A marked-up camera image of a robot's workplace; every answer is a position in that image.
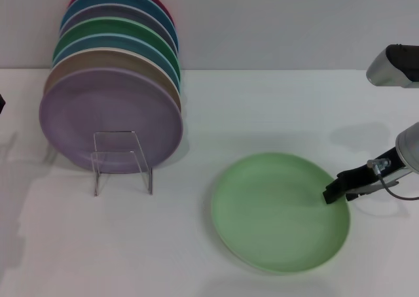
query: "blue plate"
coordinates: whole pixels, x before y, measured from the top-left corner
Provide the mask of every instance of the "blue plate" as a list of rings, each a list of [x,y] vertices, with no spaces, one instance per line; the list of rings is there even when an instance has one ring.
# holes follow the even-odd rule
[[[67,45],[65,48],[61,50],[61,52],[57,54],[56,58],[52,62],[52,66],[54,67],[61,60],[76,52],[86,50],[88,48],[97,47],[120,48],[123,50],[129,50],[131,52],[140,54],[148,58],[168,74],[168,76],[175,83],[177,90],[180,91],[179,78],[176,74],[175,69],[167,60],[167,58],[164,57],[162,53],[160,53],[150,44],[147,44],[142,40],[127,35],[121,35],[116,33],[100,33],[78,39]]]
[[[143,24],[159,34],[169,44],[173,53],[177,55],[177,48],[172,37],[160,22],[142,10],[120,4],[94,5],[80,10],[76,14],[72,15],[63,25],[63,28],[61,28],[60,31],[60,37],[79,22],[101,17],[125,18],[138,22],[139,24]]]
[[[71,4],[70,7],[68,7],[67,11],[65,12],[60,29],[63,28],[64,24],[67,22],[68,19],[70,19],[70,17],[72,17],[72,15],[78,13],[80,10],[83,10],[87,7],[100,4],[127,5],[142,10],[147,14],[150,14],[166,28],[173,41],[175,42],[177,50],[179,50],[179,41],[172,21],[169,19],[168,15],[156,3],[154,3],[151,0],[76,0],[74,3]]]

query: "clear acrylic plate stand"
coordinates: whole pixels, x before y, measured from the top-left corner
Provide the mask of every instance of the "clear acrylic plate stand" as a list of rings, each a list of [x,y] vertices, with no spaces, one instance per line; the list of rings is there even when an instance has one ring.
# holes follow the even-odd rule
[[[98,131],[93,134],[94,152],[91,153],[95,186],[94,195],[99,195],[99,179],[102,173],[124,173],[120,163],[131,164],[128,173],[140,172],[144,185],[153,194],[153,169],[148,166],[138,136],[134,131]]]

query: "white wall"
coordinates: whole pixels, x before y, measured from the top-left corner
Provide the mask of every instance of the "white wall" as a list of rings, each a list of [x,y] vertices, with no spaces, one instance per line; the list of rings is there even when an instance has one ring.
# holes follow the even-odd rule
[[[0,0],[0,67],[45,67],[69,0]],[[186,69],[366,69],[419,44],[418,0],[162,0]]]

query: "teal plate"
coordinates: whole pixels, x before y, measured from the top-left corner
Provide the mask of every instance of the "teal plate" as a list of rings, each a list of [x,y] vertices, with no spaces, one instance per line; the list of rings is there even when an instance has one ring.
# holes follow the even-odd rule
[[[80,10],[94,5],[109,3],[135,7],[155,17],[166,28],[175,42],[176,48],[179,48],[179,41],[177,39],[175,26],[169,16],[152,0],[76,0],[74,3],[70,4],[65,12],[60,29],[64,26],[68,19],[72,17],[72,15],[78,13]]]
[[[100,47],[120,48],[122,50],[129,50],[130,52],[146,57],[162,68],[175,83],[177,90],[180,91],[179,77],[168,59],[150,44],[135,37],[129,37],[123,34],[99,33],[77,39],[68,44],[60,51],[60,53],[57,54],[52,62],[52,67],[66,57],[80,52],[81,50]]]
[[[344,198],[327,205],[333,179],[297,156],[264,153],[231,166],[211,203],[215,229],[248,264],[274,273],[315,268],[343,246],[350,215]]]
[[[55,47],[52,59],[54,60],[57,55],[72,42],[83,37],[88,37],[89,35],[101,33],[127,35],[150,44],[167,58],[175,69],[177,77],[179,79],[181,78],[179,61],[167,42],[149,27],[124,18],[93,18],[76,24],[61,36]]]

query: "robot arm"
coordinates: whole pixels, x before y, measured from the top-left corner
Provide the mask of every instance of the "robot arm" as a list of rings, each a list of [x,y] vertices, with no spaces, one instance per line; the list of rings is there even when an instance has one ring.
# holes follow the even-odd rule
[[[369,82],[375,86],[401,86],[419,88],[419,46],[389,45],[367,70]],[[343,171],[326,187],[323,196],[327,204],[345,196],[352,201],[359,196],[386,189],[398,184],[397,180],[419,173],[419,122],[397,136],[395,147],[369,160],[364,166]]]

